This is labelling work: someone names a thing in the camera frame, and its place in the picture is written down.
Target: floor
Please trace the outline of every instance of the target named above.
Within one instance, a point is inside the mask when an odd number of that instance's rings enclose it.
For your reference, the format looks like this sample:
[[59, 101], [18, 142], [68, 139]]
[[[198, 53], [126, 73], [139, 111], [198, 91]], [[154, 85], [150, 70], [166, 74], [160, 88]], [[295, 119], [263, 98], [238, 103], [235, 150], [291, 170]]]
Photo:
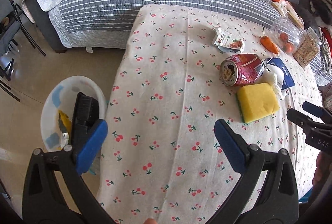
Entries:
[[[57, 54], [34, 25], [27, 22], [25, 26], [47, 56], [43, 57], [37, 49], [34, 50], [19, 32], [14, 37], [19, 43], [19, 52], [9, 52], [0, 58], [2, 67], [12, 58], [15, 59], [12, 80], [8, 84], [21, 99], [21, 102], [17, 102], [0, 89], [0, 179], [20, 216], [29, 159], [35, 148], [44, 149], [40, 116], [47, 96], [60, 81], [82, 75], [96, 82], [108, 99], [124, 53], [120, 49], [95, 48], [91, 54], [85, 48], [71, 48], [66, 53]], [[92, 174], [82, 177], [96, 195], [99, 177]], [[58, 172], [57, 178], [69, 207], [77, 211]]]

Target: crushed can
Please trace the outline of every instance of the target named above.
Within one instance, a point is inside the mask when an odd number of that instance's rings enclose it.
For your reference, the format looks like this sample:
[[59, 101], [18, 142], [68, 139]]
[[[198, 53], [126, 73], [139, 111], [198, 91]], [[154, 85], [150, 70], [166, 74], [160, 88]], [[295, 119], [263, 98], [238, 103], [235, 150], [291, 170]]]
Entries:
[[220, 78], [226, 86], [252, 84], [263, 75], [265, 65], [257, 54], [234, 54], [220, 65]]

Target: chair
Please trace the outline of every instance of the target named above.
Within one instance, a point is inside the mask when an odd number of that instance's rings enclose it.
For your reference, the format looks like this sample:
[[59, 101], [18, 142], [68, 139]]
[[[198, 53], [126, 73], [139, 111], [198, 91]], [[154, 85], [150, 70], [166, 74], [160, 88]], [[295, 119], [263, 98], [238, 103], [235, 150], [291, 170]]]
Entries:
[[16, 13], [16, 16], [18, 17], [18, 19], [19, 19], [19, 21], [20, 21], [21, 23], [22, 23], [22, 21], [21, 21], [20, 16], [21, 16], [22, 14], [23, 14], [24, 16], [27, 17], [27, 19], [28, 19], [29, 22], [31, 22], [30, 19], [28, 18], [28, 16], [26, 15], [26, 13], [23, 11], [23, 9], [20, 7], [19, 4], [14, 4], [14, 2], [11, 2], [11, 4], [12, 4], [12, 6], [13, 6], [13, 8], [14, 8], [14, 11], [15, 11], [15, 13]]
[[[13, 39], [13, 37], [16, 35], [19, 29], [21, 29], [21, 31], [28, 39], [32, 47], [34, 49], [37, 48], [42, 55], [46, 56], [43, 50], [39, 47], [39, 45], [34, 41], [34, 39], [26, 30], [26, 28], [23, 26], [20, 19], [17, 17], [17, 14], [15, 13], [10, 1], [0, 0], [0, 21], [3, 20], [5, 17], [9, 18], [9, 23], [6, 26], [0, 24], [0, 57], [5, 53], [7, 53], [8, 50], [9, 51], [11, 50], [9, 47], [9, 46], [12, 47], [11, 42], [14, 45], [18, 46], [18, 43]], [[0, 76], [10, 81], [13, 66], [14, 66], [14, 59], [12, 59], [4, 69], [0, 66]], [[6, 93], [8, 93], [10, 96], [15, 98], [17, 101], [19, 101], [19, 99], [16, 96], [14, 96], [11, 92], [9, 92], [11, 88], [1, 80], [0, 80], [0, 88], [3, 89]]]

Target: gray striped blanket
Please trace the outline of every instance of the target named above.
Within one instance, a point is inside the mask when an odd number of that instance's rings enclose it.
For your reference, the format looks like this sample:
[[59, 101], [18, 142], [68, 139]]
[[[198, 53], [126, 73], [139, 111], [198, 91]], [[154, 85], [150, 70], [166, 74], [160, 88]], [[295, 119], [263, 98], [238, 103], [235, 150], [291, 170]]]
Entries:
[[66, 47], [125, 48], [139, 9], [175, 4], [232, 15], [270, 28], [280, 17], [270, 0], [61, 0], [49, 17]]

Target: tablecloth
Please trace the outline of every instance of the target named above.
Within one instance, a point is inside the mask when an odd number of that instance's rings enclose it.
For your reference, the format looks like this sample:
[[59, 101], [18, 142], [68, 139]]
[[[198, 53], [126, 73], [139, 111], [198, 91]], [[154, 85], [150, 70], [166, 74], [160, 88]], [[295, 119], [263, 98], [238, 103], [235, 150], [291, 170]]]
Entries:
[[[318, 150], [306, 145], [302, 129], [286, 118], [290, 108], [302, 112], [304, 101], [321, 106], [310, 67], [302, 69], [281, 52], [295, 86], [279, 101], [278, 112], [245, 124], [237, 87], [220, 80], [227, 54], [211, 44], [212, 26], [240, 34], [246, 53], [276, 56], [259, 43], [260, 25], [228, 15], [148, 5], [136, 18], [112, 89], [101, 155], [98, 201], [117, 223], [143, 223], [148, 217], [159, 224], [205, 223], [215, 213], [240, 177], [215, 139], [220, 118], [262, 150], [286, 148], [299, 197], [312, 186]], [[253, 206], [264, 177], [245, 210]]]

